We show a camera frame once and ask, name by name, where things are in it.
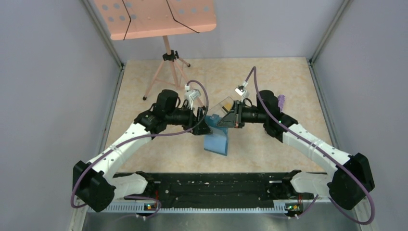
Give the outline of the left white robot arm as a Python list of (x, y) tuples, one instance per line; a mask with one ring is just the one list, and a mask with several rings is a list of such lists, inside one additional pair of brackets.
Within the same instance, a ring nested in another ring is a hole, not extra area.
[(205, 123), (207, 107), (195, 113), (193, 104), (201, 96), (198, 89), (187, 89), (182, 102), (173, 90), (163, 90), (150, 109), (140, 113), (113, 144), (95, 158), (78, 161), (73, 167), (72, 197), (81, 199), (95, 212), (101, 212), (115, 199), (138, 194), (152, 197), (152, 178), (142, 172), (115, 177), (120, 167), (143, 145), (164, 137), (168, 125), (182, 126), (182, 133), (206, 135), (212, 131)]

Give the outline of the gold credit card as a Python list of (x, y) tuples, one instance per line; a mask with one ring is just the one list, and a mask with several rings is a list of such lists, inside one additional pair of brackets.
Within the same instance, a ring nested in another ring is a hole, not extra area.
[(232, 108), (232, 104), (231, 103), (226, 103), (223, 106), (221, 106), (221, 109), (225, 112), (228, 113)]

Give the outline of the clear plastic box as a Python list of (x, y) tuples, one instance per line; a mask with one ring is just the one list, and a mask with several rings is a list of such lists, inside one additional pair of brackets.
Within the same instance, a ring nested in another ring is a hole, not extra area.
[(206, 123), (209, 126), (215, 127), (216, 123), (227, 114), (221, 109), (221, 106), (223, 106), (226, 103), (231, 103), (233, 105), (234, 100), (231, 97), (226, 97), (225, 99), (220, 101), (217, 105), (209, 109), (205, 119)]

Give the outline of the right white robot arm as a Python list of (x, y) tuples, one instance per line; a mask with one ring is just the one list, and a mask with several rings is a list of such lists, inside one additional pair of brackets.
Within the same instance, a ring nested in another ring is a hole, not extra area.
[(375, 183), (366, 156), (348, 154), (308, 132), (297, 120), (280, 111), (278, 98), (270, 90), (260, 91), (256, 102), (256, 106), (249, 107), (235, 101), (217, 126), (243, 128), (246, 123), (263, 124), (269, 136), (297, 149), (325, 171), (321, 174), (293, 171), (282, 185), (286, 197), (318, 194), (331, 198), (346, 210), (351, 210), (363, 199), (373, 203), (370, 192)]

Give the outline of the blue card holder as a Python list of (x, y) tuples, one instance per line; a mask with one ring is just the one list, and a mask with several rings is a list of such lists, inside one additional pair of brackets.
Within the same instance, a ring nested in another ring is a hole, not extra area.
[(220, 120), (221, 117), (217, 114), (206, 116), (205, 121), (211, 128), (212, 134), (204, 136), (203, 148), (205, 151), (227, 156), (229, 145), (228, 128), (217, 126)]

